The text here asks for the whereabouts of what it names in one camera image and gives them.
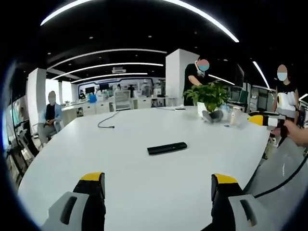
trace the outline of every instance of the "office equipment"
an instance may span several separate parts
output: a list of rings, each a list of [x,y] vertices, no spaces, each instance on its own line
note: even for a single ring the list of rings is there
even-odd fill
[[[101,83],[100,84],[100,90],[109,90],[109,84],[108,83]]]
[[[115,96],[114,96],[115,111],[131,109],[129,95],[130,95],[129,90],[115,91]]]
[[[148,152],[149,152],[149,155],[156,155],[156,154],[174,152],[174,151],[182,150],[185,148],[187,148],[187,144],[184,142],[181,142],[181,143],[173,143],[173,144],[167,144],[167,145],[148,148]]]
[[[90,93],[94,93],[94,92],[95,92],[94,87],[86,88],[86,94],[90,94]]]

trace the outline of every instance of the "desk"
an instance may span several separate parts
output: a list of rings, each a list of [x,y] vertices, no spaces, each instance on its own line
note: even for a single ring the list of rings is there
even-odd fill
[[[38,225],[49,207],[90,172],[105,172],[107,231],[199,231],[211,218],[211,174],[244,188],[270,132],[245,120],[241,128],[209,124],[186,111],[158,108],[77,118],[34,159],[18,194]],[[179,152],[149,156],[148,147],[184,141]]]

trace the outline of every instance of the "cord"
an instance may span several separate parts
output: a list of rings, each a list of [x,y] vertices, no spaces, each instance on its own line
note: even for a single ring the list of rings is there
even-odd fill
[[[117,111],[116,113],[114,113],[112,116],[110,116],[110,117],[108,117],[108,118],[106,118],[106,119],[104,119],[104,120],[102,120],[101,122],[99,122],[98,124],[97,124],[97,127],[98,128],[115,128],[114,126],[100,126],[100,124],[102,123],[102,122],[105,122],[106,120],[108,120],[108,119],[111,119],[111,118],[113,118],[116,114],[118,114],[120,111]]]
[[[288,179],[286,179],[284,182],[282,182],[281,184],[277,185],[276,187],[274,187],[274,188],[272,188],[272,189],[270,189],[270,190],[267,190],[267,191],[265,191],[265,192],[262,192],[262,193],[256,195],[255,198],[258,198],[258,197],[264,196],[264,195],[266,195],[266,194],[272,193],[273,191],[275,191],[275,190],[281,188],[282,186],[284,186],[285,184],[287,184],[290,180],[293,179],[293,177],[296,176],[296,174],[297,174],[297,173],[300,171],[300,169],[304,166],[305,162],[307,161],[307,158],[308,158],[308,154],[305,156],[303,162],[298,166],[298,168],[295,170],[295,172],[294,172],[291,176],[289,176]]]

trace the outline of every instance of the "white column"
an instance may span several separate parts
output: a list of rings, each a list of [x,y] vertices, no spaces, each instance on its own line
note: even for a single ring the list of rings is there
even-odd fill
[[[39,122],[39,114],[46,107],[45,81],[46,70],[44,69],[37,68],[28,76],[26,94],[31,127]]]
[[[62,82],[59,82],[59,100],[60,100],[60,104],[63,104],[63,90],[62,90]]]
[[[78,85],[72,83],[72,99],[73,101],[77,101],[79,97]]]
[[[166,96],[177,98],[176,105],[181,105],[184,101],[185,69],[198,58],[198,54],[181,49],[166,57]]]

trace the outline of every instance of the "person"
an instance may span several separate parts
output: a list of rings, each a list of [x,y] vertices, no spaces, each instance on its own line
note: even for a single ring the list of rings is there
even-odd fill
[[[299,128],[291,120],[285,120],[284,125],[288,129],[288,137],[290,137],[297,145],[308,148],[308,128]],[[280,128],[272,131],[273,135],[280,135]]]
[[[83,90],[80,90],[79,99],[83,100],[86,98],[86,95],[83,93]]]
[[[294,84],[293,81],[291,81],[291,77],[289,74],[287,74],[286,78],[284,81],[279,81],[277,87],[276,87],[276,92],[277,94],[282,92],[282,93],[288,93],[288,92],[294,92],[295,94],[295,107],[297,110],[299,110],[299,96],[298,96],[298,90],[296,85]],[[273,103],[273,111],[275,112],[277,109],[277,95],[274,99]],[[297,124],[298,120],[298,111],[296,112],[295,118],[289,118],[287,117],[286,119],[292,120],[295,124]]]
[[[134,90],[135,88],[133,87],[133,85],[129,85],[128,90],[130,90],[130,97],[134,98]]]
[[[203,59],[204,57],[200,56],[196,62],[187,65],[185,69],[183,92],[191,89],[193,85],[199,86],[209,82],[210,79],[208,77],[208,74],[205,73],[205,71],[202,71],[199,67],[200,61]],[[186,99],[186,97],[184,97],[184,106],[193,106],[192,98]]]
[[[61,130],[60,122],[62,120],[61,106],[56,103],[56,93],[49,92],[49,104],[41,114],[38,123],[38,136],[41,142],[45,145],[48,143],[48,138]]]

